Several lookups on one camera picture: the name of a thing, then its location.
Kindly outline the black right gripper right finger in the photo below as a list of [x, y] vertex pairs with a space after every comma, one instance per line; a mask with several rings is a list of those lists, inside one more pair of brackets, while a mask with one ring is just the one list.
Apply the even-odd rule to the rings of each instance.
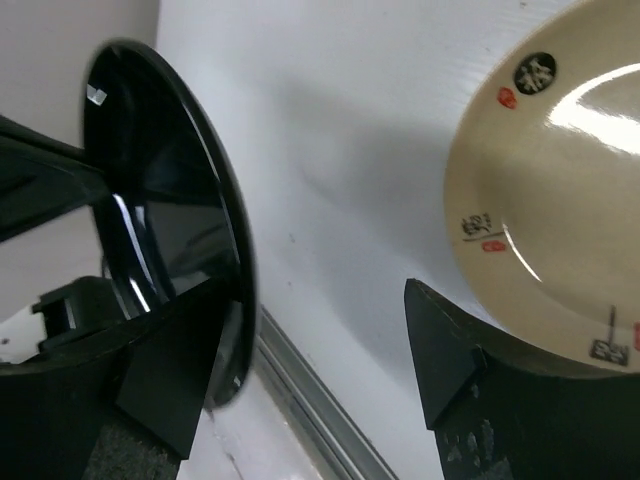
[[410, 279], [423, 415], [448, 479], [635, 479], [639, 378], [552, 354]]

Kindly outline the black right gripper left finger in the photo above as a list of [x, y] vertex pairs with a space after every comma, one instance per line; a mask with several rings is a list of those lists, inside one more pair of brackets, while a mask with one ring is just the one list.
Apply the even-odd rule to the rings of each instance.
[[5, 479], [173, 479], [225, 315], [209, 280], [156, 310], [1, 369]]

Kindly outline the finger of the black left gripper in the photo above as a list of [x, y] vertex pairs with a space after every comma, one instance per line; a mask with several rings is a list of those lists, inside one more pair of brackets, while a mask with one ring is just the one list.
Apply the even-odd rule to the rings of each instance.
[[104, 197], [104, 174], [82, 149], [1, 118], [3, 242]]

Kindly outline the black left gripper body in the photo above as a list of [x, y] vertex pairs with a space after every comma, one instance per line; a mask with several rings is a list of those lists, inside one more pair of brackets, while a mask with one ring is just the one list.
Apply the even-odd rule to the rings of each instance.
[[79, 341], [125, 320], [110, 279], [84, 276], [40, 296], [33, 313], [43, 316], [40, 353]]

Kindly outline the cream plate with characters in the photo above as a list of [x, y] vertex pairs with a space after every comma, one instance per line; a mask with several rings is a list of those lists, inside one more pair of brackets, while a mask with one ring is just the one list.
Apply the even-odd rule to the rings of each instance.
[[577, 1], [471, 100], [444, 210], [491, 320], [561, 357], [639, 369], [639, 5]]

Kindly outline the black plate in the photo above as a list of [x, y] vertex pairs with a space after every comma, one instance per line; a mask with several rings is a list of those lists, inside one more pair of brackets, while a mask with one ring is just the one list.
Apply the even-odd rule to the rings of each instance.
[[134, 318], [221, 281], [232, 307], [208, 397], [226, 406], [248, 377], [260, 317], [254, 241], [227, 152], [191, 89], [142, 42], [103, 44], [86, 86], [83, 147], [109, 188], [93, 216], [116, 297]]

